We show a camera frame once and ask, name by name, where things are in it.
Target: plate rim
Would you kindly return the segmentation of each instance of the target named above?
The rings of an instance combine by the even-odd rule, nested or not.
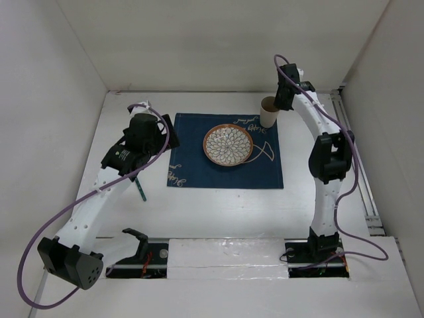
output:
[[[243,161],[240,161],[240,162],[238,162],[238,163],[236,163],[236,164],[220,164],[220,163],[218,163],[218,162],[214,161],[214,160],[213,160],[213,159],[209,156],[209,154],[208,154],[208,153],[207,153],[207,151],[206,151],[206,141],[207,141],[207,137],[209,137],[209,136],[211,135],[211,133],[213,133],[213,131],[215,131],[215,130],[217,130],[217,129],[219,129],[219,128],[228,128],[228,127],[236,128],[236,129],[238,129],[238,130],[240,130],[240,131],[243,131],[243,133],[244,133],[244,134],[246,134],[247,138],[248,138],[248,139],[249,139],[249,141],[250,141],[250,150],[249,150],[248,155],[246,156],[246,158],[245,158]],[[217,126],[215,126],[215,127],[211,128],[211,129],[210,129],[210,130],[206,133],[205,137],[203,138],[203,151],[204,151],[204,153],[205,153],[206,157],[207,157],[210,161],[212,161],[214,164],[217,164],[217,165],[219,165],[219,166],[223,166],[223,167],[233,167],[233,166],[238,166],[239,164],[242,164],[243,162],[245,162],[246,160],[248,160],[248,159],[249,159],[249,157],[250,157],[250,155],[252,154],[252,152],[253,152],[253,140],[252,140],[251,135],[248,133],[248,131],[247,131],[245,128],[243,128],[243,127],[240,127],[240,126],[235,125],[235,124],[220,124],[220,125],[217,125]]]

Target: blue placemat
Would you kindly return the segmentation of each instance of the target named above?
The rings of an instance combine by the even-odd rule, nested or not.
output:
[[[213,127],[229,123],[249,132],[254,149],[247,163],[224,167],[214,164],[206,157],[203,139]],[[174,128],[181,145],[171,152],[169,187],[283,188],[277,123],[270,129],[264,129],[260,126],[258,115],[177,113]]]

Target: plate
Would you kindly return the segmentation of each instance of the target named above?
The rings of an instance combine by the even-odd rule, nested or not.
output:
[[[220,166],[243,163],[253,151],[253,141],[242,127],[224,124],[213,127],[203,139],[206,156]]]

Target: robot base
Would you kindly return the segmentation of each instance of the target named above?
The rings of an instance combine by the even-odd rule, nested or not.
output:
[[[336,251],[343,250],[338,233],[331,237],[317,237],[310,229],[307,240],[287,240],[285,246],[284,256],[287,258],[290,278],[349,277],[346,260],[341,257],[307,270],[303,269],[328,259]]]

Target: floral pattern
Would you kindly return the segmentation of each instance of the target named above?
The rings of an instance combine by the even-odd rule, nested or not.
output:
[[[224,166],[234,166],[247,159],[252,145],[241,129],[219,128],[206,140],[206,151],[212,161]]]

